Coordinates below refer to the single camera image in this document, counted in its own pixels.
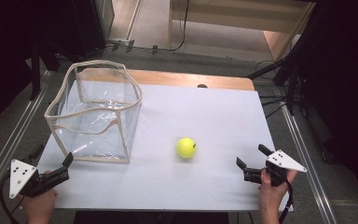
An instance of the human hand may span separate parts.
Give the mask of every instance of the human hand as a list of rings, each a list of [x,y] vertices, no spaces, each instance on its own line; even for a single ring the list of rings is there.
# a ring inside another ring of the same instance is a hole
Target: human hand
[[[289,170],[286,178],[289,183],[293,183],[297,171]],[[278,187],[271,186],[271,176],[266,169],[261,171],[261,185],[258,187],[258,206],[261,213],[262,224],[279,223],[279,206],[282,198],[288,190],[287,184],[283,182]]]
[[[21,202],[22,208],[28,216],[29,224],[47,224],[54,211],[55,200],[58,193],[55,189],[49,189],[43,194],[33,198],[25,196]]]

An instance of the metal bar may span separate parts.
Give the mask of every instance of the metal bar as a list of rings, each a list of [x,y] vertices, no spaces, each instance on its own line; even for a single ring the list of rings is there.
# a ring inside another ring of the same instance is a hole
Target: metal bar
[[[280,88],[277,88],[277,93],[279,95],[284,95],[284,92]],[[310,159],[310,154],[308,153],[300,130],[296,124],[296,118],[295,116],[290,115],[290,112],[286,106],[282,107],[282,112],[286,119],[290,133],[292,134],[301,162],[308,168],[307,179],[310,182],[310,188],[312,189],[313,196],[315,197],[315,201],[318,204],[322,218],[324,219],[324,223],[337,223],[336,216],[334,215],[333,209],[324,191],[324,187],[321,183],[321,180],[319,179],[318,174],[316,173],[312,160]]]
[[[0,152],[0,177],[8,167],[8,164],[14,152],[16,151],[17,146],[19,145],[22,136],[27,130],[32,118],[34,117],[34,113],[36,112],[36,109],[39,107],[40,102],[45,95],[46,88],[53,74],[54,72],[46,71],[46,73],[43,75],[41,81],[42,91],[36,96],[33,101],[29,102],[28,105],[25,107],[24,113],[22,114],[19,122],[17,123],[10,137],[7,139],[5,146],[2,148]]]

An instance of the gray floor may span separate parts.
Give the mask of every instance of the gray floor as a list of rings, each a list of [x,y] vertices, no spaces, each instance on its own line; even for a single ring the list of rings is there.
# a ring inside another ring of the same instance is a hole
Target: gray floor
[[[141,21],[145,20],[143,17],[148,18],[153,14],[157,14],[154,13],[153,10],[157,10],[156,7],[158,5],[164,6],[163,4],[166,4],[166,2],[167,0],[143,0],[132,33],[132,39],[135,40],[135,46],[151,47],[152,45],[164,46],[164,44],[167,44],[162,38],[162,34],[165,33],[158,30],[150,30],[150,27],[163,27],[163,25],[158,25],[157,22],[154,22],[154,24],[146,26],[141,23]],[[238,31],[239,33],[248,33],[248,38],[246,39],[254,41],[254,43],[249,43],[243,40],[245,34],[241,34],[241,37],[235,37],[235,29],[230,29],[229,32],[221,34],[219,31],[224,29],[220,29],[221,27],[217,27],[218,29],[216,29],[216,26],[205,27],[205,25],[193,24],[193,26],[189,25],[187,28],[189,33],[186,33],[186,49],[181,52],[169,53],[162,51],[156,55],[151,55],[151,52],[148,50],[134,49],[131,53],[125,53],[125,49],[120,48],[113,52],[110,50],[100,52],[96,54],[94,58],[103,58],[117,63],[124,63],[127,67],[132,69],[161,70],[231,77],[244,77],[251,74],[254,72],[258,62],[270,60],[267,44],[259,31],[246,31],[242,29]],[[209,31],[198,33],[200,28]],[[177,29],[174,32],[181,34],[180,30]],[[208,33],[207,36],[215,36],[215,38],[207,41],[202,37],[202,34],[205,33]],[[217,41],[218,39],[229,39],[230,41],[228,41],[229,43],[224,44],[224,41]],[[260,69],[267,64],[269,63],[261,63],[257,68]],[[60,86],[59,83],[62,82],[62,75],[65,73],[68,66],[68,62],[62,61],[62,67],[59,72],[52,77],[52,84],[50,87]],[[264,78],[260,77],[254,81],[255,89],[259,92],[259,95],[276,94],[276,87],[272,85],[272,82],[269,79],[273,76],[274,73],[271,72],[265,75]],[[54,98],[56,92],[57,88],[52,88],[46,93],[45,98],[28,127],[28,131],[23,135],[19,142],[13,158],[22,158],[35,147],[46,143],[49,131],[43,118],[43,114],[46,111],[48,102]],[[21,117],[24,108],[29,103],[29,95],[30,88],[27,88],[15,101],[13,101],[7,110],[1,114],[0,151],[4,147],[12,130],[15,128],[17,120]],[[278,104],[265,106],[264,109],[266,115],[275,110],[278,106]],[[322,160],[320,146],[315,140],[310,125],[300,116],[297,109],[295,109],[295,113],[298,127],[304,142],[306,143],[315,170],[323,183],[325,193],[332,205],[337,218],[337,223],[358,223],[358,184],[355,175],[344,166],[330,165]],[[290,156],[299,160],[296,146],[282,111],[277,111],[274,115],[269,117],[267,121],[275,147],[283,149]],[[284,223],[324,223],[306,175],[298,176],[294,184],[294,189],[295,211],[288,214]],[[258,213],[252,212],[251,214],[255,223],[259,223]],[[15,216],[18,220],[25,222],[23,211],[16,212]],[[71,223],[73,218],[73,211],[57,210],[52,219],[52,223]],[[238,215],[230,214],[230,223],[237,223],[237,219],[240,223],[250,223],[250,218],[248,217],[247,212],[239,213]],[[1,206],[0,223],[8,223]]]

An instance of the finger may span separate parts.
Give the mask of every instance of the finger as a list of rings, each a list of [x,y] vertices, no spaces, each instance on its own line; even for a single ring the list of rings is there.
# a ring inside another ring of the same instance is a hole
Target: finger
[[[293,181],[295,180],[297,174],[298,174],[298,171],[295,171],[295,170],[289,170],[287,172],[286,178],[289,181],[289,183],[293,183]]]
[[[57,197],[57,195],[58,195],[57,190],[55,190],[55,189],[52,189],[52,190],[53,190],[54,196]]]
[[[271,176],[266,172],[266,169],[261,170],[261,183],[271,185]]]

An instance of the white tabletop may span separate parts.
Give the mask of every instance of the white tabletop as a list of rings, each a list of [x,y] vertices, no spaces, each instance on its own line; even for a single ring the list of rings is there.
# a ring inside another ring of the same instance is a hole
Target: white tabletop
[[[274,149],[256,91],[141,85],[144,93],[130,163],[74,161],[70,179],[55,189],[57,208],[102,210],[257,210],[257,184],[236,165],[264,167],[258,144]],[[191,137],[198,150],[185,160],[176,142]],[[51,136],[39,172],[61,167]]]

